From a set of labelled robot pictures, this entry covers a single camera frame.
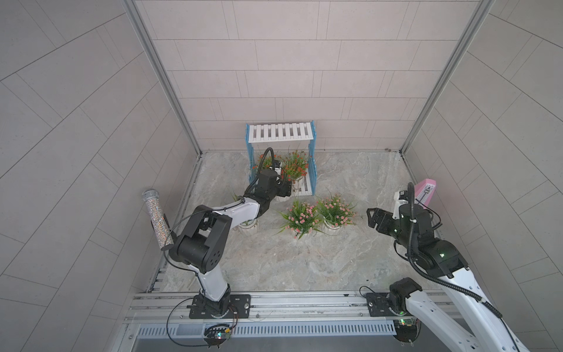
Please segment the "red flower pot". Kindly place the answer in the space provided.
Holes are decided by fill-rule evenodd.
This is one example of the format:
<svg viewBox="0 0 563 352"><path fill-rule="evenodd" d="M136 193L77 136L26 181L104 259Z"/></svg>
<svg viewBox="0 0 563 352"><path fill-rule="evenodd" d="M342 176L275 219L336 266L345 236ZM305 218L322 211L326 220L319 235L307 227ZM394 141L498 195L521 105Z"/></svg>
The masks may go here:
<svg viewBox="0 0 563 352"><path fill-rule="evenodd" d="M291 190L281 190L275 197L275 200L278 202L286 202L292 196Z"/></svg>
<svg viewBox="0 0 563 352"><path fill-rule="evenodd" d="M296 150L282 159L282 174L292 183L296 183L306 175L309 168L308 155L304 150Z"/></svg>
<svg viewBox="0 0 563 352"><path fill-rule="evenodd" d="M270 169L275 164L275 157L276 156L272 153L262 154L259 160L252 167L252 170L257 172L258 170Z"/></svg>

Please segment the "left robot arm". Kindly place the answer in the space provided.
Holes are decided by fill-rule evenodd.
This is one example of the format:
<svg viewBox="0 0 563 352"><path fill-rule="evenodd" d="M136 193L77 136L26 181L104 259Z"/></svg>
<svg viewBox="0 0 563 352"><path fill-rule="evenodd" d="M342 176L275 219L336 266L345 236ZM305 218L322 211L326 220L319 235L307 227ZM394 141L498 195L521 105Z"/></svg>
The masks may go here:
<svg viewBox="0 0 563 352"><path fill-rule="evenodd" d="M197 275L201 295L210 303L224 307L230 300L230 286L219 265L230 230L260 218L276 197L291 195L291 182L276 171L277 164L274 149L267 148L243 196L220 208L198 206L167 250L170 259L187 265Z"/></svg>

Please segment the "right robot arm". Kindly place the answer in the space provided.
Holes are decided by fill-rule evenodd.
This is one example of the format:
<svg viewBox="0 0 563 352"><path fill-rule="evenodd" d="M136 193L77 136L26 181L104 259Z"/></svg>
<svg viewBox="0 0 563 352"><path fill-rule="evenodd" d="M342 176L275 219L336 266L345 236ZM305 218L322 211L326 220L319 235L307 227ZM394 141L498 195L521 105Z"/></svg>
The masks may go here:
<svg viewBox="0 0 563 352"><path fill-rule="evenodd" d="M435 231L441 217L428 206L435 192L435 180L425 179L394 195L393 211L367 210L367 224L378 233L390 236L394 246L402 246L403 259L421 277L440 285L463 319L461 326L439 308L412 278L389 287L387 304L398 319L396 338L411 343L423 324L451 351L526 351L526 346L508 327L487 298L457 247L439 239Z"/></svg>

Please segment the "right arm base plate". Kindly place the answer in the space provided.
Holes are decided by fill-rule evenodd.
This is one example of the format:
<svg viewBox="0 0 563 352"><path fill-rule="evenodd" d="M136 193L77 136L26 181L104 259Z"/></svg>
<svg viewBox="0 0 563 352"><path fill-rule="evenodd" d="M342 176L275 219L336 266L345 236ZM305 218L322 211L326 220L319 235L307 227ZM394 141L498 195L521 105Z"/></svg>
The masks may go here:
<svg viewBox="0 0 563 352"><path fill-rule="evenodd" d="M370 317L414 318L406 307L406 297L396 293L365 293Z"/></svg>

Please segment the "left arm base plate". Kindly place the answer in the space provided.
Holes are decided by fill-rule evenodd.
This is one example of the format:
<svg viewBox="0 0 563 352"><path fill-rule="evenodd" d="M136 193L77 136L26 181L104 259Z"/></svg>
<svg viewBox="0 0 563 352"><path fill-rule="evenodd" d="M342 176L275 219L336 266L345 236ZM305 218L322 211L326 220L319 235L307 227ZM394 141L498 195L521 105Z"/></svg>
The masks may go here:
<svg viewBox="0 0 563 352"><path fill-rule="evenodd" d="M190 319L229 319L248 318L252 303L249 294L230 294L218 302L211 301L202 293L192 300L189 312Z"/></svg>

